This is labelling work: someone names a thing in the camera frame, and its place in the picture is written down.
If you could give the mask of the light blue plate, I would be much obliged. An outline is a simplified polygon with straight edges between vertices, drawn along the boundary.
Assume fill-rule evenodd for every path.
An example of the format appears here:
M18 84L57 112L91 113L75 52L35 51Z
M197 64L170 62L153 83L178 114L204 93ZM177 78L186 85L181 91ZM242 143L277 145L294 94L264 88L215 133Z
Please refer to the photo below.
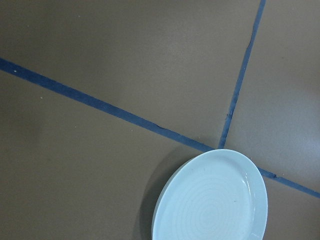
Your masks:
M154 240L261 240L268 219L263 177L230 149L202 153L163 187L152 216Z

